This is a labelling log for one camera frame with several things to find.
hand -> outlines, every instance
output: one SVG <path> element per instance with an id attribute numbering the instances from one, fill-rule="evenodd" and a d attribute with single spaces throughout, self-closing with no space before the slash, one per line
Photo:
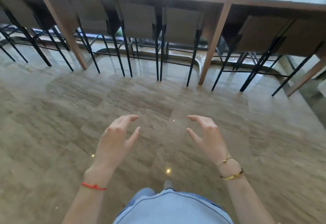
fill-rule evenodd
<path id="1" fill-rule="evenodd" d="M 138 140 L 140 127 L 137 127 L 131 137 L 126 139 L 130 122 L 138 118 L 138 115 L 121 116 L 104 131 L 98 143 L 92 166 L 85 173 L 85 180 L 99 185 L 108 183 L 114 170 Z"/>
<path id="2" fill-rule="evenodd" d="M 203 133 L 203 137 L 201 138 L 197 136 L 192 129 L 187 128 L 191 138 L 199 145 L 215 165 L 220 165 L 226 158 L 227 146 L 221 136 L 219 128 L 211 118 L 196 115 L 188 115 L 188 118 L 191 121 L 197 121 L 202 127 Z"/>

light blue shirt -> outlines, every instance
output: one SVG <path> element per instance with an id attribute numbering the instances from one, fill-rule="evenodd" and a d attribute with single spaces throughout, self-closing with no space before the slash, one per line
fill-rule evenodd
<path id="1" fill-rule="evenodd" d="M 142 196 L 125 209 L 113 224 L 233 224 L 219 207 L 196 196 L 167 189 Z"/>

table leg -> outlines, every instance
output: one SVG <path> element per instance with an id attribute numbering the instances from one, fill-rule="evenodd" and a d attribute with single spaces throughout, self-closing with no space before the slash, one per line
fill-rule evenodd
<path id="1" fill-rule="evenodd" d="M 220 17 L 218 19 L 218 23 L 217 23 L 217 26 L 215 29 L 213 39 L 211 40 L 210 44 L 208 45 L 205 62 L 203 64 L 201 76 L 200 76 L 200 79 L 198 82 L 199 85 L 202 85 L 204 83 L 207 71 L 211 65 L 213 54 L 215 52 L 215 47 L 218 44 L 218 40 L 221 37 L 222 29 L 224 27 L 226 18 L 228 17 L 230 8 L 231 8 L 231 3 L 225 3 L 223 5 L 222 11 L 221 11 L 221 14 L 220 14 Z"/>
<path id="2" fill-rule="evenodd" d="M 60 32 L 63 34 L 63 36 L 66 38 L 66 42 L 69 45 L 70 49 L 75 54 L 78 62 L 80 63 L 81 67 L 86 70 L 89 66 L 87 61 L 84 58 L 84 55 L 79 48 L 75 37 L 73 36 L 73 32 L 76 28 L 70 27 L 66 22 L 64 16 L 60 15 L 60 12 L 57 12 L 55 5 L 51 2 L 51 0 L 43 0 L 46 4 L 47 8 L 51 12 L 54 20 L 57 23 L 57 26 L 60 30 Z"/>
<path id="3" fill-rule="evenodd" d="M 322 57 L 318 63 L 316 63 L 310 70 L 307 71 L 300 79 L 299 82 L 293 84 L 285 94 L 290 97 L 295 91 L 301 88 L 305 83 L 307 83 L 311 78 L 313 78 L 318 72 L 320 72 L 326 66 L 326 57 Z"/>

wrist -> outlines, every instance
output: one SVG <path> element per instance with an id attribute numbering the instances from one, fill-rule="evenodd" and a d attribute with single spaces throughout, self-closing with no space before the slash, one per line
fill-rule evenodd
<path id="1" fill-rule="evenodd" d="M 89 185 L 98 185 L 100 188 L 106 188 L 112 178 L 114 169 L 99 168 L 91 166 L 84 173 L 84 183 Z"/>
<path id="2" fill-rule="evenodd" d="M 226 163 L 221 163 L 218 170 L 223 178 L 235 175 L 241 171 L 240 164 L 233 158 L 227 160 Z"/>

shoe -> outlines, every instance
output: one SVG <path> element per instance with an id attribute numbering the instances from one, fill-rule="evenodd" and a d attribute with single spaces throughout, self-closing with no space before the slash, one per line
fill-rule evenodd
<path id="1" fill-rule="evenodd" d="M 166 189 L 168 189 L 168 188 L 172 188 L 172 187 L 173 187 L 173 186 L 172 186 L 171 181 L 166 180 L 166 181 L 164 182 L 164 185 L 163 185 L 163 190 L 166 190 Z"/>

